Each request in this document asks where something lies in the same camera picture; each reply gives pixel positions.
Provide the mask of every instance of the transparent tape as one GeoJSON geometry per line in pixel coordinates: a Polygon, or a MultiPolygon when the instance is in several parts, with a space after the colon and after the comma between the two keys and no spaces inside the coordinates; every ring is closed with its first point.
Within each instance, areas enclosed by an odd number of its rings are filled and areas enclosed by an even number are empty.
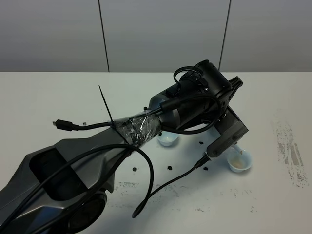
{"type": "Polygon", "coordinates": [[[136,147],[141,147],[161,131],[159,118],[155,114],[118,119],[115,126],[126,139],[130,138],[136,147]]]}

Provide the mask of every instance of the gray wall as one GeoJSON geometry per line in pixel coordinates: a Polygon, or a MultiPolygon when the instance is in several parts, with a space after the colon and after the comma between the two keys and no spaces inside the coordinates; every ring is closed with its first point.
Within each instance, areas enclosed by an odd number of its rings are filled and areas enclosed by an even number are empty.
{"type": "Polygon", "coordinates": [[[312,71],[312,0],[232,0],[221,71],[312,71]]]}
{"type": "Polygon", "coordinates": [[[219,65],[229,0],[100,0],[111,72],[219,65]]]}
{"type": "MultiPolygon", "coordinates": [[[[99,1],[106,45],[98,0],[1,0],[0,71],[219,65],[230,0],[99,1]]],[[[312,0],[231,2],[221,71],[312,71],[312,0]]]]}
{"type": "Polygon", "coordinates": [[[105,72],[96,0],[1,0],[0,71],[105,72]]]}

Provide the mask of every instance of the cable plug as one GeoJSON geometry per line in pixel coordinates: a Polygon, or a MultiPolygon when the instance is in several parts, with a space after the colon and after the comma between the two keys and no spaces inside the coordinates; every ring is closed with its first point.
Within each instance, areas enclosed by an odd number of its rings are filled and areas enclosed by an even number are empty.
{"type": "Polygon", "coordinates": [[[160,107],[162,109],[162,111],[168,111],[168,110],[174,110],[180,107],[181,102],[180,99],[178,97],[174,97],[172,99],[169,99],[167,101],[161,102],[160,107]]]}
{"type": "Polygon", "coordinates": [[[195,168],[201,167],[206,162],[208,162],[210,158],[205,154],[200,160],[197,161],[197,163],[194,165],[195,168]]]}
{"type": "Polygon", "coordinates": [[[57,129],[62,129],[66,131],[76,130],[75,128],[79,127],[79,125],[73,124],[72,122],[60,120],[53,121],[53,125],[56,126],[57,129]]]}

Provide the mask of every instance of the small plastic cup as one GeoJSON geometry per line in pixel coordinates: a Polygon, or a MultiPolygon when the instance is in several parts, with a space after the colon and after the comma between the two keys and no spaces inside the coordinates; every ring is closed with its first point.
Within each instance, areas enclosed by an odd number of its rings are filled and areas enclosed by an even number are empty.
{"type": "Polygon", "coordinates": [[[167,147],[167,146],[171,146],[174,143],[174,141],[177,139],[178,136],[179,136],[179,134],[176,134],[176,133],[170,133],[170,132],[162,131],[161,136],[158,135],[157,139],[161,145],[167,147]]]}
{"type": "Polygon", "coordinates": [[[253,163],[252,156],[238,145],[232,146],[232,149],[228,152],[227,161],[230,169],[236,173],[249,169],[253,163]]]}

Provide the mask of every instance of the white table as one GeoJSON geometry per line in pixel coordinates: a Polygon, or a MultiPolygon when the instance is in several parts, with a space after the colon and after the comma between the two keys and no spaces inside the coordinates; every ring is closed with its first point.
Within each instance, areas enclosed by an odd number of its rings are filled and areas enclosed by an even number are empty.
{"type": "MultiPolygon", "coordinates": [[[[208,171],[197,169],[159,192],[132,219],[149,180],[147,164],[133,154],[117,170],[103,214],[83,233],[312,233],[312,73],[224,75],[244,81],[230,106],[249,129],[239,146],[252,154],[252,168],[232,173],[221,156],[206,164],[208,171]]],[[[113,117],[120,118],[142,111],[173,83],[170,73],[0,73],[0,189],[27,153],[101,131],[52,125],[58,118],[80,125],[108,120],[98,85],[113,117]]],[[[207,134],[180,136],[173,148],[156,139],[143,146],[155,185],[189,170],[207,146],[199,141],[207,142],[207,134]]]]}

